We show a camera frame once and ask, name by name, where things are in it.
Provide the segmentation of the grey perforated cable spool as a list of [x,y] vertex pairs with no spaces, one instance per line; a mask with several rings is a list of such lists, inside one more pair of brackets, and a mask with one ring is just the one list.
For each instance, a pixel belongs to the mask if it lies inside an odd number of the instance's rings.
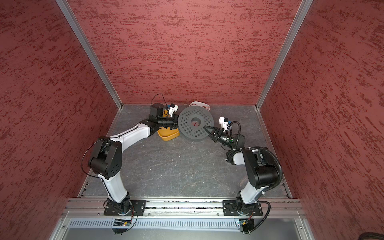
[[214,119],[212,114],[202,107],[187,107],[179,115],[180,135],[189,141],[200,142],[208,137],[209,134],[204,130],[205,126],[213,127]]

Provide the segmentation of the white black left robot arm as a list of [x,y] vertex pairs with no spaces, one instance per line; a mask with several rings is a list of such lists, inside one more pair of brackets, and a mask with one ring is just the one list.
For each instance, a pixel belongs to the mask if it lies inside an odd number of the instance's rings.
[[161,128],[178,128],[178,117],[150,117],[133,128],[111,137],[100,137],[94,144],[89,167],[101,179],[107,193],[107,207],[125,216],[133,212],[130,196],[121,179],[123,152]]

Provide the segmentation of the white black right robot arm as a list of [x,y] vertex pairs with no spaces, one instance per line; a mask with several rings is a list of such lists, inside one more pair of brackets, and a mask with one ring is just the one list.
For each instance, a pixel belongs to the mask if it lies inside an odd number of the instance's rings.
[[204,126],[203,129],[211,140],[228,148],[225,157],[228,163],[245,166],[248,182],[238,192],[234,209],[238,215],[249,215],[260,206],[259,198],[281,183],[283,170],[279,160],[267,148],[246,148],[246,138],[240,129],[236,135],[230,135],[224,128]]

